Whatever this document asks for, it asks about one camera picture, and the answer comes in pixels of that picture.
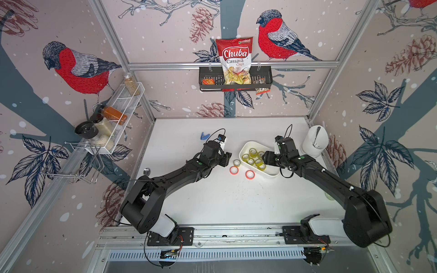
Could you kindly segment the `yellow tape roll front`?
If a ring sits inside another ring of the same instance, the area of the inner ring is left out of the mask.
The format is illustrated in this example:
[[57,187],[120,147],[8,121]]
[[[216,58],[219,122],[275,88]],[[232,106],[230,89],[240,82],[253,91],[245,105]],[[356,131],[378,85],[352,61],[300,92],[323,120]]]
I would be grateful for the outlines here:
[[264,164],[264,162],[263,162],[262,159],[258,158],[258,159],[255,160],[255,163],[254,163],[255,166],[258,167],[258,166],[261,165],[261,164]]

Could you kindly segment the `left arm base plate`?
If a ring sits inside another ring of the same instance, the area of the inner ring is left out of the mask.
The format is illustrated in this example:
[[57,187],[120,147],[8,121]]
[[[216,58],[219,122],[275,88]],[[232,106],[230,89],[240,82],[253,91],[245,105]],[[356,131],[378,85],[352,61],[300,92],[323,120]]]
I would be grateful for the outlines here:
[[192,246],[193,234],[193,227],[177,226],[167,237],[150,232],[146,244],[147,246]]

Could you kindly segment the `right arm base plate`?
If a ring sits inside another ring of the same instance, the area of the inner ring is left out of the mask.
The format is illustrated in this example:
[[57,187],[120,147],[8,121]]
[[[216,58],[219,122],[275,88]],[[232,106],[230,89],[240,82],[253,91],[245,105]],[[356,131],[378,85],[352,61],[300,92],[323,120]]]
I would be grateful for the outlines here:
[[283,226],[279,236],[283,237],[287,245],[329,245],[331,239],[327,235],[316,235],[308,225]]

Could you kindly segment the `red tape roll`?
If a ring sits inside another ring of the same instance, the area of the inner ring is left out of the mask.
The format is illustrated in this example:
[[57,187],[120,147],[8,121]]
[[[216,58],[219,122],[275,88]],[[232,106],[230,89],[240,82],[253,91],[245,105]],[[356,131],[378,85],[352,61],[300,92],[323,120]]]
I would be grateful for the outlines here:
[[237,174],[239,173],[239,168],[236,167],[236,166],[232,166],[232,167],[229,169],[229,171],[230,171],[230,173],[231,173],[232,175],[237,175]]
[[255,178],[255,172],[252,171],[252,170],[247,170],[246,173],[245,173],[245,177],[248,180],[253,180]]

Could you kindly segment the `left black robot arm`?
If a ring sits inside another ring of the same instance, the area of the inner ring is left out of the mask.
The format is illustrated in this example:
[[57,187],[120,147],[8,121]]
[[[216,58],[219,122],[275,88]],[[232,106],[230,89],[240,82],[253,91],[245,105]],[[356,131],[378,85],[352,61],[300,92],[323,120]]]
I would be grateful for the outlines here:
[[227,167],[232,154],[224,151],[225,141],[224,134],[208,139],[192,159],[166,175],[141,176],[120,205],[122,217],[141,234],[153,232],[162,237],[174,236],[178,225],[162,214],[165,199],[179,189],[207,178],[216,166]]

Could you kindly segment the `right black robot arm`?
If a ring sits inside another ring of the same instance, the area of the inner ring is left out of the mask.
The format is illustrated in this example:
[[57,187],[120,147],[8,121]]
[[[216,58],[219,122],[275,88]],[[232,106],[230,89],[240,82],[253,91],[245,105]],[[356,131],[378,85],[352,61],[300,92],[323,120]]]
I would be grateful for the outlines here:
[[313,157],[300,155],[290,137],[275,138],[279,153],[266,151],[262,157],[268,166],[287,169],[329,194],[345,209],[342,220],[346,236],[357,246],[365,248],[393,231],[381,194],[364,191],[329,172]]

